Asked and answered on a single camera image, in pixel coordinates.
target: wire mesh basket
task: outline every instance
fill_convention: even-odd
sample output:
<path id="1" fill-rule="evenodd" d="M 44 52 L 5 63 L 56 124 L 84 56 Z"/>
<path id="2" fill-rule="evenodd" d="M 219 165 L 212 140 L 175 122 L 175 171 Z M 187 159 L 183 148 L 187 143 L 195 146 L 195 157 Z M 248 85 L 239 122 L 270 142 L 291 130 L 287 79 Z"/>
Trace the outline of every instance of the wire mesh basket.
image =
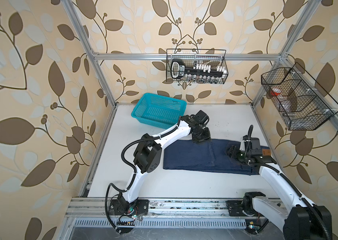
<path id="1" fill-rule="evenodd" d="M 166 79 L 188 83 L 224 84 L 228 77 L 226 50 L 166 50 Z"/>
<path id="2" fill-rule="evenodd" d="M 302 78 L 302 73 L 314 80 L 314 87 Z M 261 84 L 288 130 L 316 130 L 338 113 L 338 102 L 298 63 L 292 68 L 277 68 L 262 74 Z"/>

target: wall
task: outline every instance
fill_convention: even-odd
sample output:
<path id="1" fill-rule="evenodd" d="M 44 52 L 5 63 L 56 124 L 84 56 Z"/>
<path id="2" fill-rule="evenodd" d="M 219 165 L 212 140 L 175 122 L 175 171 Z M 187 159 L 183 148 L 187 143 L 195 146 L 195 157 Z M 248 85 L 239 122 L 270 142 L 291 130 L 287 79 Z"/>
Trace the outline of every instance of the wall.
<path id="1" fill-rule="evenodd" d="M 58 3 L 0 0 L 0 239 L 57 235 L 110 111 Z"/>
<path id="2" fill-rule="evenodd" d="M 291 60 L 304 65 L 338 101 L 338 1 L 322 1 L 300 38 Z M 267 97 L 257 112 L 285 173 L 316 204 L 329 209 L 333 239 L 338 239 L 338 132 L 330 122 L 315 131 L 287 131 Z"/>
<path id="3" fill-rule="evenodd" d="M 286 3 L 281 0 L 123 0 L 117 3 L 76 0 L 73 3 L 92 48 L 99 53 L 165 53 L 168 48 L 279 53 L 305 7 L 303 0 Z M 130 85 L 117 81 L 121 78 L 113 65 Z M 245 77 L 249 77 L 256 65 L 258 70 L 248 78 L 254 82 L 248 82 L 245 88 Z M 172 79 L 165 80 L 162 62 L 105 61 L 102 67 L 120 103 L 136 102 L 146 92 L 181 97 L 189 103 L 193 100 L 195 103 L 249 103 L 260 87 L 260 74 L 270 69 L 270 63 L 229 61 L 229 77 L 222 86 L 172 83 Z"/>

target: tool holder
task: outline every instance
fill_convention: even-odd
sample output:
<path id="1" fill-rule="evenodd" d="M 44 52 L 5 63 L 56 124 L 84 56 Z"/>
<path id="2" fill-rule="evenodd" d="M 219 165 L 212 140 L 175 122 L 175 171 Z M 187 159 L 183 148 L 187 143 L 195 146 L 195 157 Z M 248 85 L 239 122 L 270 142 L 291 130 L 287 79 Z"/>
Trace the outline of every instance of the tool holder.
<path id="1" fill-rule="evenodd" d="M 181 82 L 224 84 L 229 72 L 226 50 L 167 49 L 166 78 Z"/>
<path id="2" fill-rule="evenodd" d="M 303 74 L 313 80 L 314 86 Z M 338 102 L 299 63 L 262 74 L 261 84 L 288 130 L 316 130 L 338 113 Z"/>

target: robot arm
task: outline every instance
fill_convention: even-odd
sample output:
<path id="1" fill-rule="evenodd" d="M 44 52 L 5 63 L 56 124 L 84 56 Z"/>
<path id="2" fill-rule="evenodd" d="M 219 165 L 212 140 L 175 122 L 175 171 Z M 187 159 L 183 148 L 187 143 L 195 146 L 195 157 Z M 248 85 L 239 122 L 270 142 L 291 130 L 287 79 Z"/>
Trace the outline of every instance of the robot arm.
<path id="1" fill-rule="evenodd" d="M 159 165 L 162 150 L 189 134 L 192 134 L 193 142 L 209 140 L 210 132 L 205 127 L 208 121 L 209 117 L 199 111 L 196 115 L 181 117 L 176 125 L 159 134 L 145 134 L 138 140 L 133 161 L 136 172 L 130 177 L 128 187 L 119 190 L 118 195 L 124 212 L 133 210 L 146 176 Z M 242 164 L 259 167 L 259 174 L 277 193 L 286 210 L 272 203 L 261 192 L 247 192 L 243 198 L 243 212 L 248 216 L 261 213 L 284 233 L 286 240 L 331 240 L 330 212 L 324 206 L 316 206 L 287 179 L 271 156 L 262 154 L 258 138 L 251 138 L 252 130 L 253 125 L 249 128 L 248 135 L 243 137 L 241 150 L 232 147 L 227 154 Z"/>

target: denim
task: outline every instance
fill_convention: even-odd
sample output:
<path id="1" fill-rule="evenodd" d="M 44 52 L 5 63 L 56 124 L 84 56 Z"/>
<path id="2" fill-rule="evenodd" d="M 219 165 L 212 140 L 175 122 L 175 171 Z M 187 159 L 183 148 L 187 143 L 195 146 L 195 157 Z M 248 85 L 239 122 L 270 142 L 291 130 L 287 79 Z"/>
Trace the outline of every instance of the denim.
<path id="1" fill-rule="evenodd" d="M 177 140 L 165 149 L 163 168 L 258 175 L 258 167 L 243 165 L 227 156 L 227 149 L 232 145 L 240 148 L 240 144 L 224 139 L 211 139 L 200 144 L 191 140 Z"/>

